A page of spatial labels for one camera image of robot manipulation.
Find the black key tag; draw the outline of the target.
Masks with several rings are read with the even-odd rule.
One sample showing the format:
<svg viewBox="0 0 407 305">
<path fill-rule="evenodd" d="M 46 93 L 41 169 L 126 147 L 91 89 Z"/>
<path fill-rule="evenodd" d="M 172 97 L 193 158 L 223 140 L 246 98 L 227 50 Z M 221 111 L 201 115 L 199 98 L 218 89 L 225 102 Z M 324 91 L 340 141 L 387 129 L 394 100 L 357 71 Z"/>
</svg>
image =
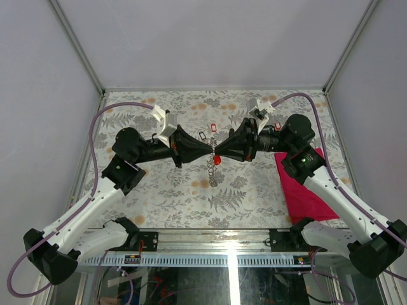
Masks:
<svg viewBox="0 0 407 305">
<path fill-rule="evenodd" d="M 201 140 L 205 140 L 207 138 L 204 132 L 199 132 L 198 134 Z"/>
</svg>

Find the large silver keyring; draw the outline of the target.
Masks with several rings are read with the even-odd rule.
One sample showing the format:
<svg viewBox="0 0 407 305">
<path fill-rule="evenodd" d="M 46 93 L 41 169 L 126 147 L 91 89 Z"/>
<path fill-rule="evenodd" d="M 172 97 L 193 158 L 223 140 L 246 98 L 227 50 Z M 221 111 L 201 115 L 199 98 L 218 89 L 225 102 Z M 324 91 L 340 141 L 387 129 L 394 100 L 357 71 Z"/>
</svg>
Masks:
<svg viewBox="0 0 407 305">
<path fill-rule="evenodd" d="M 215 178 L 215 164 L 214 164 L 214 148 L 216 147 L 216 140 L 215 138 L 211 137 L 211 138 L 207 138 L 206 142 L 208 143 L 208 145 L 211 146 L 212 151 L 209 154 L 208 160 L 207 160 L 207 169 L 208 169 L 208 175 L 209 175 L 209 185 L 211 187 L 216 187 L 217 186 L 217 182 L 216 182 L 216 178 Z"/>
</svg>

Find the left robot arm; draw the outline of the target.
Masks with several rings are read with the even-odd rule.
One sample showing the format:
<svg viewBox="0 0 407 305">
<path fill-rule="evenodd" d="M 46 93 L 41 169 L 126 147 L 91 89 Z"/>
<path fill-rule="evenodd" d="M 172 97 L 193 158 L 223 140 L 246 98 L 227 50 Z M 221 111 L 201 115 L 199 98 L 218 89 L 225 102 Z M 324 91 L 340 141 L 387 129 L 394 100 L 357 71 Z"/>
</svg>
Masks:
<svg viewBox="0 0 407 305">
<path fill-rule="evenodd" d="M 86 236 L 89 225 L 116 200 L 124 198 L 146 172 L 140 163 L 171 159 L 180 168 L 210 154 L 212 147 L 188 135 L 180 126 L 164 144 L 159 138 L 144 139 L 134 128 L 120 130 L 115 153 L 97 179 L 96 190 L 82 197 L 68 212 L 42 231 L 30 229 L 23 237 L 28 260 L 52 285 L 66 281 L 78 264 L 105 250 L 136 250 L 141 245 L 139 228 L 120 217 Z"/>
</svg>

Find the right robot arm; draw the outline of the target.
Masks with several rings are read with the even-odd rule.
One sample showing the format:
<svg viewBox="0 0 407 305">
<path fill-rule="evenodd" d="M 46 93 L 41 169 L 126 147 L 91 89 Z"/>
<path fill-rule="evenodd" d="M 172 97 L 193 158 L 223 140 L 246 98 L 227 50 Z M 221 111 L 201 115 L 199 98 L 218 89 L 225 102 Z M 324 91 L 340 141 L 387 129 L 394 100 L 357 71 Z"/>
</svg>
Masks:
<svg viewBox="0 0 407 305">
<path fill-rule="evenodd" d="M 288 176 L 319 197 L 350 230 L 308 219 L 303 229 L 290 234 L 291 246 L 300 251 L 316 246 L 340 254 L 362 275 L 375 279 L 402 256 L 406 224 L 391 222 L 337 180 L 327 160 L 310 145 L 314 136 L 304 115 L 293 114 L 280 130 L 272 126 L 260 130 L 255 119 L 245 118 L 214 151 L 241 162 L 252 161 L 258 151 L 285 153 L 281 164 Z"/>
</svg>

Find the floral table mat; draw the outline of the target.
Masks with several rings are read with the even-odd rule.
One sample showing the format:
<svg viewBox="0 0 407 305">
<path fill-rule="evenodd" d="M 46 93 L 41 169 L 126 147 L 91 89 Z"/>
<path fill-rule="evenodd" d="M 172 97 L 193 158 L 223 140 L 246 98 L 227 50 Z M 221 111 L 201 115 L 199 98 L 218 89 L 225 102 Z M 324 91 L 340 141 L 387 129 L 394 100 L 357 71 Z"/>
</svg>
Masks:
<svg viewBox="0 0 407 305">
<path fill-rule="evenodd" d="M 150 114 L 150 106 L 169 110 L 189 135 L 201 140 L 198 133 L 204 132 L 207 138 L 215 138 L 217 145 L 247 117 L 246 103 L 251 98 L 269 102 L 285 98 L 270 116 L 270 124 L 283 123 L 298 113 L 309 118 L 314 130 L 322 128 L 312 145 L 326 145 L 334 173 L 344 184 L 351 185 L 321 90 L 302 90 L 299 97 L 291 90 L 108 91 L 102 101 L 106 112 L 96 129 L 97 166 L 88 168 L 82 192 L 92 188 L 95 172 L 105 169 L 113 158 L 114 138 L 122 128 L 135 128 L 145 139 L 155 132 L 156 120 Z M 210 129 L 213 123 L 217 126 L 216 133 Z M 291 225 L 272 153 L 259 152 L 254 161 L 245 163 L 223 158 L 220 165 L 215 165 L 216 187 L 209 185 L 208 157 L 181 168 L 176 168 L 170 160 L 142 164 L 146 174 L 138 186 L 102 212 L 93 227 L 101 227 L 118 217 L 127 217 L 141 228 L 154 229 L 254 229 Z"/>
</svg>

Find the red cloth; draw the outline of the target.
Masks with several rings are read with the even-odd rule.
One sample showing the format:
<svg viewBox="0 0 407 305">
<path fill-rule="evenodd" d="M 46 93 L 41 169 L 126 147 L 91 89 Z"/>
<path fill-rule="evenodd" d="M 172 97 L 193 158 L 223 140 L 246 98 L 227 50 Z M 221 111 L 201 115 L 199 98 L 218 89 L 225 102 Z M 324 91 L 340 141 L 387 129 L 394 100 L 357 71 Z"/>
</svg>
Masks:
<svg viewBox="0 0 407 305">
<path fill-rule="evenodd" d="M 318 196 L 288 176 L 282 165 L 286 155 L 285 152 L 277 152 L 274 158 L 291 223 L 296 224 L 307 217 L 317 221 L 339 219 L 339 216 Z"/>
</svg>

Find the aluminium mounting rail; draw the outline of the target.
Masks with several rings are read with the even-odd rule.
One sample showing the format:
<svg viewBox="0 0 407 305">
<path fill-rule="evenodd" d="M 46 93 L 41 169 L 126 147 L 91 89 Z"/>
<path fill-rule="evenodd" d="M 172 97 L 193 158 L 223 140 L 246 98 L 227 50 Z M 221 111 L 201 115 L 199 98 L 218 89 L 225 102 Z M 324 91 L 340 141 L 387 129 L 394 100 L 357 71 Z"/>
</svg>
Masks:
<svg viewBox="0 0 407 305">
<path fill-rule="evenodd" d="M 73 249 L 81 252 L 81 259 L 100 254 L 105 250 L 119 252 L 169 251 L 178 246 L 188 252 L 237 248 L 249 251 L 268 247 L 272 252 L 306 252 L 310 247 L 322 247 L 330 252 L 348 255 L 355 247 L 381 240 L 383 231 L 371 233 L 362 239 L 349 229 L 338 229 L 311 222 L 306 226 L 289 229 L 243 230 L 131 230 L 110 223 L 105 228 L 88 231 L 74 243 Z"/>
</svg>

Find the left aluminium frame post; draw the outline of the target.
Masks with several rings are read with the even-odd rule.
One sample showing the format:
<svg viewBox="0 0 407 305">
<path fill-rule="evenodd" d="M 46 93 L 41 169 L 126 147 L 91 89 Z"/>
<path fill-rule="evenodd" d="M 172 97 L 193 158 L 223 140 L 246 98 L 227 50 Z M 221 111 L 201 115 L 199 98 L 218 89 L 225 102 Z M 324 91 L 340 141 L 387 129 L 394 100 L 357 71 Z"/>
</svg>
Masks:
<svg viewBox="0 0 407 305">
<path fill-rule="evenodd" d="M 105 86 L 102 84 L 88 56 L 86 55 L 63 7 L 60 4 L 60 1 L 47 0 L 46 2 L 53 11 L 55 18 L 57 19 L 57 22 L 60 24 L 62 31 L 64 32 L 69 44 L 71 45 L 73 51 L 75 52 L 82 68 L 84 69 L 91 83 L 93 84 L 95 91 L 98 93 L 99 96 L 103 96 L 106 92 Z"/>
</svg>

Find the aluminium frame post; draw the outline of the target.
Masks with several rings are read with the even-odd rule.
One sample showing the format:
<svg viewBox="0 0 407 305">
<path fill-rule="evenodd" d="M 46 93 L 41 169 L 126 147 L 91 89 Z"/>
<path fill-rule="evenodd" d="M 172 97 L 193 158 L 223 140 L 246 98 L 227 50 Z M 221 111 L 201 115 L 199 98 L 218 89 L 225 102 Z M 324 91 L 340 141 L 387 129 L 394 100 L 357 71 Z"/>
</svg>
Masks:
<svg viewBox="0 0 407 305">
<path fill-rule="evenodd" d="M 350 54 L 352 53 L 354 47 L 356 46 L 358 40 L 362 36 L 366 26 L 368 25 L 370 19 L 372 16 L 375 14 L 375 11 L 379 7 L 379 5 L 382 3 L 381 0 L 371 0 L 368 3 L 368 6 L 364 10 L 364 13 L 362 14 L 361 19 L 358 21 L 357 26 L 355 27 L 354 31 L 352 32 L 352 35 L 350 39 L 348 40 L 344 50 L 342 51 L 337 63 L 335 64 L 335 67 L 331 74 L 328 77 L 328 80 L 325 82 L 324 86 L 322 87 L 322 91 L 324 93 L 327 93 L 334 85 L 337 77 L 341 73 L 341 70 L 343 69 L 344 65 L 347 62 L 347 59 L 349 58 Z"/>
<path fill-rule="evenodd" d="M 75 52 L 82 68 L 84 69 L 91 83 L 93 84 L 95 91 L 98 93 L 99 96 L 103 96 L 106 92 L 105 86 L 102 84 L 88 56 L 86 55 L 63 7 L 60 4 L 60 1 L 47 0 L 46 2 L 53 11 L 55 18 L 57 19 L 57 22 L 60 24 L 62 31 L 64 32 L 69 44 L 71 45 L 73 51 Z"/>
</svg>

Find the right aluminium frame post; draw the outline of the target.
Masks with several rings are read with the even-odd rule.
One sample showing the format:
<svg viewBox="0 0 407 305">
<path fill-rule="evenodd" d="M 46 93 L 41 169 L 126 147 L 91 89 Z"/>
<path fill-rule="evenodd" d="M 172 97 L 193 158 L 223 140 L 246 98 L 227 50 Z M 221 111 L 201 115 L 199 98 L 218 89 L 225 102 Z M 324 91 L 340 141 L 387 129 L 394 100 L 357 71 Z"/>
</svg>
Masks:
<svg viewBox="0 0 407 305">
<path fill-rule="evenodd" d="M 371 0 L 368 3 L 368 6 L 364 10 L 364 13 L 362 14 L 361 19 L 358 21 L 357 26 L 355 27 L 354 31 L 352 32 L 352 35 L 350 39 L 348 40 L 344 50 L 342 51 L 337 63 L 335 64 L 335 67 L 331 74 L 328 77 L 328 80 L 325 82 L 324 86 L 322 87 L 322 91 L 324 93 L 327 93 L 334 85 L 337 77 L 341 73 L 341 70 L 343 69 L 344 65 L 347 62 L 347 59 L 349 58 L 350 54 L 352 53 L 354 47 L 356 46 L 358 40 L 362 36 L 366 26 L 368 25 L 370 19 L 372 16 L 375 14 L 375 11 L 379 7 L 379 5 L 382 3 L 381 0 Z"/>
</svg>

